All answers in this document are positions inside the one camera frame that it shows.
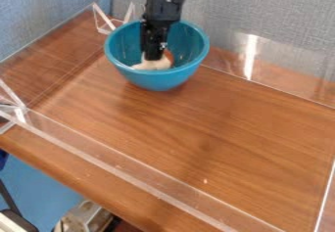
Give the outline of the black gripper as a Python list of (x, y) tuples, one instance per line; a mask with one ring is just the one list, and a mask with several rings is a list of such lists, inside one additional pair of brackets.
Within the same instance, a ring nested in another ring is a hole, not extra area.
[(168, 46), (168, 28), (180, 21), (185, 0), (147, 0), (140, 21), (140, 48), (148, 61), (163, 57)]

